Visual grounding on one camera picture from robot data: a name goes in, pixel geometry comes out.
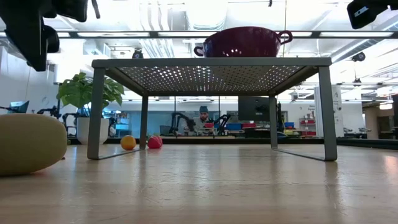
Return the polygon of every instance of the bowl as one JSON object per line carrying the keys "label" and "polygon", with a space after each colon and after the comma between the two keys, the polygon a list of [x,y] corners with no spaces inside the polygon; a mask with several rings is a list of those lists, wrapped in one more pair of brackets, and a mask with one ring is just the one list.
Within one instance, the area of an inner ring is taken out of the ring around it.
{"label": "bowl", "polygon": [[[281,42],[283,34],[288,39]],[[293,40],[290,31],[276,33],[262,27],[235,27],[209,36],[203,47],[193,49],[204,57],[276,57],[279,48]]]}

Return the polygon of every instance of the perforated metal shelf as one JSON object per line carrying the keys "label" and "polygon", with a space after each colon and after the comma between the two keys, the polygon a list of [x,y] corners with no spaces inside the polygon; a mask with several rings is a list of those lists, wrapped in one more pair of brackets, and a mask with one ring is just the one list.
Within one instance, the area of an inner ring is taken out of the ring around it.
{"label": "perforated metal shelf", "polygon": [[93,68],[140,95],[277,95],[330,66],[330,58],[94,60]]}

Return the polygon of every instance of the metal table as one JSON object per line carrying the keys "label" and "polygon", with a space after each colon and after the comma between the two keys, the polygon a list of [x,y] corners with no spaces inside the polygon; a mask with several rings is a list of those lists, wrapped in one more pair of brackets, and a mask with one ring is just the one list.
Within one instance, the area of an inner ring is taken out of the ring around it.
{"label": "metal table", "polygon": [[[154,58],[94,60],[93,98],[88,135],[89,159],[99,155],[104,76],[142,96],[139,150],[146,147],[149,96],[269,96],[271,148],[322,161],[337,159],[331,95],[330,58]],[[278,149],[275,96],[319,73],[325,157]]]}

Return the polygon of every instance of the person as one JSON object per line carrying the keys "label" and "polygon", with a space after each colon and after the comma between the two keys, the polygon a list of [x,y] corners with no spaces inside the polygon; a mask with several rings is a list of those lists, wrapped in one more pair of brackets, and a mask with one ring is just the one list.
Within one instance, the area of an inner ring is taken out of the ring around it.
{"label": "person", "polygon": [[212,130],[205,130],[203,128],[205,126],[205,123],[209,121],[209,110],[207,106],[200,106],[199,113],[199,118],[193,119],[196,124],[194,126],[194,132],[190,132],[189,135],[208,135],[209,133],[213,132]]}

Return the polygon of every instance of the orange ball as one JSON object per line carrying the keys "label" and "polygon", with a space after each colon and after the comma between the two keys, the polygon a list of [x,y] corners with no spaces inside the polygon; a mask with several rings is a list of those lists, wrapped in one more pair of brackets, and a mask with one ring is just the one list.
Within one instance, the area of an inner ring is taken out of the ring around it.
{"label": "orange ball", "polygon": [[120,145],[124,150],[133,150],[137,145],[137,142],[132,136],[124,136],[122,140],[120,140]]}

